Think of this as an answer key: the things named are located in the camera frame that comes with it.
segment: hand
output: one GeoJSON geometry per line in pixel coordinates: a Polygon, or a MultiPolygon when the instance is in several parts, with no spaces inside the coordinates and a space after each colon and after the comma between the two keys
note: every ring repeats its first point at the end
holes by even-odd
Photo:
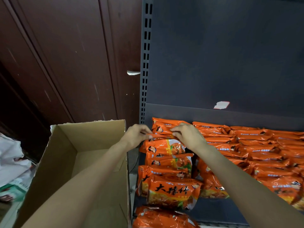
{"type": "Polygon", "coordinates": [[[134,124],[128,128],[120,142],[125,144],[127,151],[129,151],[138,146],[140,142],[152,139],[152,136],[147,135],[147,133],[152,133],[152,131],[146,125],[134,124]]]}
{"type": "Polygon", "coordinates": [[[181,123],[179,126],[172,128],[171,131],[188,149],[195,153],[199,148],[207,145],[203,135],[193,125],[181,123]]]}

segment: door handle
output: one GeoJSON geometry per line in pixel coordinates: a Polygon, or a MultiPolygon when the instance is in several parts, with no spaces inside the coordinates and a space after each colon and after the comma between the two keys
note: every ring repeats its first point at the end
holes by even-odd
{"type": "Polygon", "coordinates": [[[133,75],[138,75],[138,74],[140,74],[140,72],[136,72],[136,71],[129,71],[129,70],[127,70],[127,74],[128,75],[130,75],[130,76],[133,76],[133,75]]]}

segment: right hand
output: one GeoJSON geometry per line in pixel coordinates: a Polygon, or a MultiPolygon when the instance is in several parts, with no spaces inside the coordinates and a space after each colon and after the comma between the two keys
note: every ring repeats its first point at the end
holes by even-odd
{"type": "Polygon", "coordinates": [[[193,152],[207,145],[203,135],[193,125],[181,123],[171,129],[173,136],[177,137],[184,145],[193,152]]]}

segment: white sticker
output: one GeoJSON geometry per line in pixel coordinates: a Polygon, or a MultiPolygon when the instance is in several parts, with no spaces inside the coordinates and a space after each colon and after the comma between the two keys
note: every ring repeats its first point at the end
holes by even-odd
{"type": "Polygon", "coordinates": [[[230,102],[228,101],[219,101],[213,109],[226,109],[229,104],[230,102]]]}

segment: cardboard box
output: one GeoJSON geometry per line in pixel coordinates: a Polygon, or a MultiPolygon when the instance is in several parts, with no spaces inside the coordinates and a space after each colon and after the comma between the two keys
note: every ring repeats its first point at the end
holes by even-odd
{"type": "MultiPolygon", "coordinates": [[[[125,121],[68,123],[52,126],[51,131],[14,228],[20,228],[63,184],[117,143],[125,133],[125,121]]],[[[109,187],[101,189],[83,227],[131,227],[127,156],[106,185],[109,187]]]]}

